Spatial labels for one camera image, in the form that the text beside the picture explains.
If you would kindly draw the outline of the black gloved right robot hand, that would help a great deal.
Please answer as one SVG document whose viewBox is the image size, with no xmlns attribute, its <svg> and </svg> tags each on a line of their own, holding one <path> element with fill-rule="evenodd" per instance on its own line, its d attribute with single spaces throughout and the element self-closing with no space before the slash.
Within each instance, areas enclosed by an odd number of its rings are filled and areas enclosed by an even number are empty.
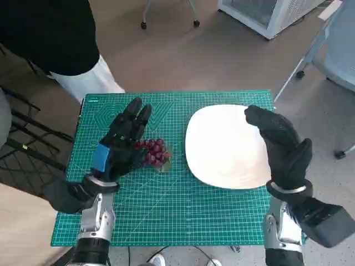
<svg viewBox="0 0 355 266">
<path fill-rule="evenodd" d="M 284 116 L 258 106 L 245 110 L 246 121 L 259 129 L 271 170 L 271 181 L 283 190 L 306 185 L 306 171 L 312 159 L 312 141 L 301 140 Z"/>
</svg>

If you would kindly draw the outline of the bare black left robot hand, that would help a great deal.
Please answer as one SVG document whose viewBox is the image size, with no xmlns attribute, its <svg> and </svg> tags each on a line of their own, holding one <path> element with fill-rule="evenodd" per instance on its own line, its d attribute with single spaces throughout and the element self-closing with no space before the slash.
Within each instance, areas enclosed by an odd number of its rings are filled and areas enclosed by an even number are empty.
<svg viewBox="0 0 355 266">
<path fill-rule="evenodd" d="M 151 112 L 151 105 L 142 106 L 142 99 L 135 98 L 116 116 L 93 153 L 91 173 L 95 178 L 115 182 L 140 166 L 143 149 L 136 143 L 144 134 Z"/>
</svg>

